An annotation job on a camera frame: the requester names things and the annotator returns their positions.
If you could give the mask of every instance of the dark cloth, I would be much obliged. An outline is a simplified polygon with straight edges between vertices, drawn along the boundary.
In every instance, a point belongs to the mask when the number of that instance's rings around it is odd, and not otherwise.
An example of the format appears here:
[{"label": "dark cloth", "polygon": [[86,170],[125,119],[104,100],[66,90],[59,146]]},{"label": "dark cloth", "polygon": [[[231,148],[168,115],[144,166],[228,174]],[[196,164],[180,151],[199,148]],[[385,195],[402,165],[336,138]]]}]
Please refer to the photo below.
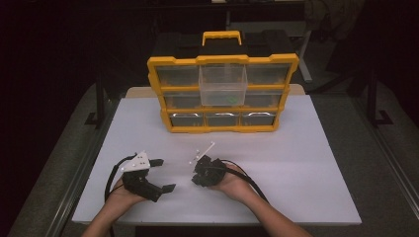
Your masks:
[{"label": "dark cloth", "polygon": [[343,40],[354,28],[365,0],[305,0],[304,17],[307,29],[331,33]]}]

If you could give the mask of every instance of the gray floor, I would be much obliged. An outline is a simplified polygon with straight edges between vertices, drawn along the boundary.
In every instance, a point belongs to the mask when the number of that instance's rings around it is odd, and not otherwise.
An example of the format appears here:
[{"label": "gray floor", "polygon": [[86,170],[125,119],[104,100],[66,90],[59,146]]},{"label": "gray floor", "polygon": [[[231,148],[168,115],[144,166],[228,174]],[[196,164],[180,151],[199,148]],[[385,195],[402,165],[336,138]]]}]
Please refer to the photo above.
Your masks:
[{"label": "gray floor", "polygon": [[[313,82],[304,83],[297,73],[293,83],[301,84],[308,91],[338,76],[324,70],[333,47],[333,41],[310,42],[304,58]],[[312,100],[363,224],[304,227],[314,236],[419,236],[418,217],[388,162],[388,156],[394,155],[418,189],[419,130],[399,107],[391,91],[381,84],[378,84],[377,108],[386,110],[394,124],[374,129],[365,119],[365,95],[360,99],[348,97],[344,93],[348,83],[350,80],[325,94],[313,95]],[[74,189],[73,185],[85,179],[75,174],[80,171],[80,164],[86,163],[83,159],[92,154],[90,148],[103,138],[100,129],[84,124],[95,109],[95,87],[92,86],[62,132],[9,236],[54,236],[54,233],[55,236],[79,236],[83,232],[84,225],[66,219],[71,218],[71,209],[62,207],[75,206],[75,199],[66,197],[72,192],[80,193],[83,187]],[[93,161],[87,162],[84,172],[88,176]],[[134,228],[117,226],[116,234],[133,236]]]}]

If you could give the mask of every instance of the white surface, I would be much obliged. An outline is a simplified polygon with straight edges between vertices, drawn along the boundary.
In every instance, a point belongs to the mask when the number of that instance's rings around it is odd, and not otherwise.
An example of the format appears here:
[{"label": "white surface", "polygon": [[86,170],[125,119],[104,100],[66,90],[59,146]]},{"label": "white surface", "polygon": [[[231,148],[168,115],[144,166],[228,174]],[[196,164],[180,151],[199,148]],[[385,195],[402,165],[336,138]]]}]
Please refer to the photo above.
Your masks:
[{"label": "white surface", "polygon": [[72,220],[90,222],[103,205],[112,168],[145,150],[164,159],[151,168],[148,181],[176,184],[158,202],[134,206],[119,222],[132,224],[252,224],[251,211],[224,194],[192,181],[197,149],[216,143],[208,156],[239,164],[269,202],[291,220],[306,224],[359,224],[340,170],[309,96],[289,96],[275,132],[205,134],[169,133],[160,119],[156,98],[122,99]]}]

